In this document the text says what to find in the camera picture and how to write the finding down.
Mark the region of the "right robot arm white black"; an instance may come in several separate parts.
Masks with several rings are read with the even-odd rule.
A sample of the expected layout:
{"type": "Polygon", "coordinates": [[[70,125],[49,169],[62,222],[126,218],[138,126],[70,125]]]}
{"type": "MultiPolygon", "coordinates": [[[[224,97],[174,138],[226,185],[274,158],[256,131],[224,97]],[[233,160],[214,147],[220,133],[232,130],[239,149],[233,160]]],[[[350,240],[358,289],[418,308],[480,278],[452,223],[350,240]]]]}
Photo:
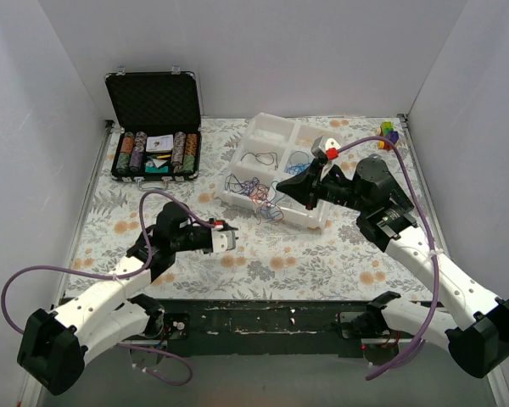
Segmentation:
{"type": "Polygon", "coordinates": [[[411,213],[411,200],[380,157],[361,160],[352,178],[337,165],[314,159],[302,173],[278,182],[276,189],[307,209],[325,201],[358,211],[362,236],[402,264],[445,308],[428,309],[386,292],[367,305],[362,317],[373,335],[419,333],[476,378],[509,357],[509,298],[476,283],[430,244],[428,232],[411,213]]]}

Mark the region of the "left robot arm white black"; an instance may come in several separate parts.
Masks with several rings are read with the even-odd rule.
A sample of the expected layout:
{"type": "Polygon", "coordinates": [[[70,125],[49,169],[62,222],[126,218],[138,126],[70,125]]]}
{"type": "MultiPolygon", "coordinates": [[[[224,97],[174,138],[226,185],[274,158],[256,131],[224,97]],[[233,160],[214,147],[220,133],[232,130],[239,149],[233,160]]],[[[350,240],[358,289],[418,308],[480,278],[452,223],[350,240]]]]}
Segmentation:
{"type": "Polygon", "coordinates": [[[176,254],[223,253],[236,241],[225,222],[195,224],[173,202],[149,231],[102,281],[53,311],[38,309],[28,318],[17,362],[51,394],[71,388],[91,360],[122,340],[153,339],[163,331],[159,303],[141,291],[175,263],[176,254]]]}

